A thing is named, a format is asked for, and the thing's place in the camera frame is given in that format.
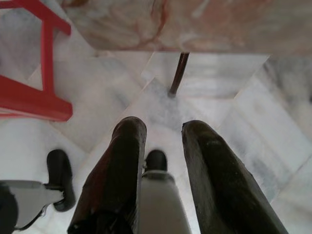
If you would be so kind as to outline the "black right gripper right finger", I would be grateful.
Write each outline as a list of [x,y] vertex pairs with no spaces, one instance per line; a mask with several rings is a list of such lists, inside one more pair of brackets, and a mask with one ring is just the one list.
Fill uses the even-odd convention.
[[289,234],[253,175],[213,128],[185,122],[182,143],[201,234]]

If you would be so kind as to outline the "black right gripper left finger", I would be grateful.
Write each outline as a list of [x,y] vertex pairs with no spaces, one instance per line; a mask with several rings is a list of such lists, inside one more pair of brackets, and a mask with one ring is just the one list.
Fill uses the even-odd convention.
[[137,117],[116,125],[83,185],[68,234],[138,234],[146,134]]

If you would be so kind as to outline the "dark metal board stand leg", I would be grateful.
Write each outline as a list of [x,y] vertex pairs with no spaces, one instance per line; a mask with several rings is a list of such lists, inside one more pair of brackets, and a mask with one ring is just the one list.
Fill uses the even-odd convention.
[[176,72],[175,72],[175,76],[172,82],[172,85],[169,89],[168,92],[168,96],[171,98],[174,98],[177,94],[178,88],[181,84],[184,72],[185,72],[185,68],[188,62],[188,58],[189,58],[189,54],[190,53],[181,53],[180,57],[179,57],[179,61],[177,64],[177,68],[176,68]]

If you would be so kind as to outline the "red plastic stool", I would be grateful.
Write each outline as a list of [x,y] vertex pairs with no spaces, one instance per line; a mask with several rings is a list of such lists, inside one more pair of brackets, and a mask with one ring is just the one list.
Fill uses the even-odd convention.
[[73,115],[72,104],[60,99],[54,89],[53,31],[66,35],[71,26],[39,0],[0,0],[0,9],[23,8],[41,21],[40,64],[42,90],[0,75],[0,119],[38,118],[65,122]]

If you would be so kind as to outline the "marble pattern board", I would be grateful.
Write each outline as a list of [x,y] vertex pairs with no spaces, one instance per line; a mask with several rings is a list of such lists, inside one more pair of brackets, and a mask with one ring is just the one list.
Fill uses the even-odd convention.
[[97,50],[312,54],[312,0],[59,0]]

